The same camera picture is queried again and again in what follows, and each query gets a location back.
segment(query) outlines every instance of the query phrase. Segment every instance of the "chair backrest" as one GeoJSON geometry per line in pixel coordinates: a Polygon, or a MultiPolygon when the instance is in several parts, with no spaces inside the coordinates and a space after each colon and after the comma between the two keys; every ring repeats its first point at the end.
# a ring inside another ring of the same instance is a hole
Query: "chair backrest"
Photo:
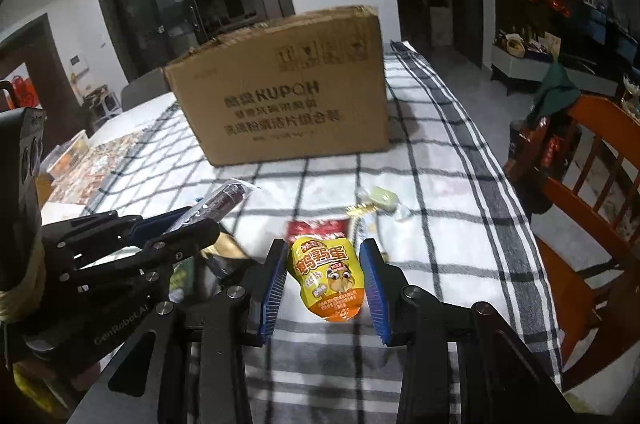
{"type": "Polygon", "coordinates": [[[128,111],[153,98],[171,91],[162,68],[156,68],[138,77],[122,89],[122,110],[128,111]]]}
{"type": "Polygon", "coordinates": [[[562,182],[548,177],[543,182],[542,191],[549,200],[567,213],[569,217],[573,218],[593,239],[602,245],[615,260],[619,263],[624,263],[633,256],[631,247],[640,236],[640,227],[628,239],[620,235],[616,229],[630,207],[634,195],[638,193],[640,171],[635,177],[633,186],[626,195],[615,219],[606,220],[600,216],[598,211],[609,194],[624,159],[627,159],[632,166],[640,170],[640,124],[609,100],[596,96],[580,97],[569,109],[567,115],[572,119],[572,122],[564,141],[559,147],[556,162],[561,165],[564,161],[578,124],[586,127],[594,134],[591,151],[574,187],[570,189],[562,182]],[[589,205],[578,194],[603,141],[606,141],[619,154],[603,189],[598,194],[596,202],[594,205],[589,205]]]}

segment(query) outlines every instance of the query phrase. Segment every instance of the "wooden chair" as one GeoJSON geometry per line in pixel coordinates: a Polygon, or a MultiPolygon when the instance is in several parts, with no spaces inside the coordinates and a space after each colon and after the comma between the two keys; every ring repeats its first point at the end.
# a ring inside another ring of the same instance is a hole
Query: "wooden chair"
{"type": "Polygon", "coordinates": [[[591,152],[574,187],[569,189],[549,177],[549,173],[540,171],[540,155],[548,130],[548,119],[542,119],[535,130],[521,133],[525,141],[523,149],[504,166],[512,183],[525,173],[537,173],[540,179],[538,183],[546,197],[591,235],[615,260],[616,268],[623,271],[603,287],[591,289],[552,248],[536,237],[551,285],[558,324],[565,333],[561,346],[562,363],[566,364],[578,341],[583,340],[591,329],[598,329],[586,353],[562,374],[564,390],[570,390],[590,378],[640,340],[640,260],[631,252],[640,236],[640,227],[627,240],[616,232],[638,191],[640,172],[613,221],[607,221],[598,213],[623,159],[626,158],[636,169],[640,169],[640,125],[609,100],[594,96],[578,99],[567,115],[571,118],[571,124],[556,153],[555,165],[562,165],[578,124],[594,134],[591,152]],[[607,141],[619,152],[619,156],[595,204],[589,205],[578,193],[602,141],[607,141]]]}

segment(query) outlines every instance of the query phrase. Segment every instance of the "box on table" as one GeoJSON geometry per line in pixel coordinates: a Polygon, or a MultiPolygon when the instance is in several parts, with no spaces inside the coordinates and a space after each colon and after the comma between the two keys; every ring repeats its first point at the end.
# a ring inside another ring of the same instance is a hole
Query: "box on table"
{"type": "Polygon", "coordinates": [[[388,148],[380,23],[369,7],[236,30],[164,74],[212,165],[388,148]]]}

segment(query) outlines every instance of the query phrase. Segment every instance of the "door handle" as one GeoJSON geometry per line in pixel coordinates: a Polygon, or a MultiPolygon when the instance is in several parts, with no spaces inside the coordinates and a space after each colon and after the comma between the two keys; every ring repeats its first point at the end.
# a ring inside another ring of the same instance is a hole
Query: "door handle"
{"type": "Polygon", "coordinates": [[[189,12],[191,13],[191,24],[193,25],[193,28],[199,32],[200,25],[198,24],[198,17],[196,15],[195,8],[189,7],[189,12]]]}

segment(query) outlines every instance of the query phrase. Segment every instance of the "checkered tablecloth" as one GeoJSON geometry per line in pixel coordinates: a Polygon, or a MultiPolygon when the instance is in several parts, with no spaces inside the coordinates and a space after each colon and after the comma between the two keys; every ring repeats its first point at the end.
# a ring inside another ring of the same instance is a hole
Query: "checkered tablecloth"
{"type": "MultiPolygon", "coordinates": [[[[337,217],[356,190],[396,192],[408,220],[379,219],[380,244],[409,283],[465,307],[484,300],[559,384],[558,325],[529,225],[500,164],[429,63],[403,44],[385,55],[392,147],[363,153],[214,168],[174,104],[113,172],[87,212],[153,216],[194,203],[229,178],[260,186],[224,223],[263,257],[291,219],[337,217]]],[[[360,243],[356,237],[355,247],[360,243]]],[[[368,308],[344,324],[309,312],[287,278],[269,346],[245,350],[254,422],[393,423],[402,349],[386,348],[368,308]]],[[[455,348],[450,347],[454,380],[455,348]]],[[[460,411],[460,385],[450,390],[460,411]]]]}

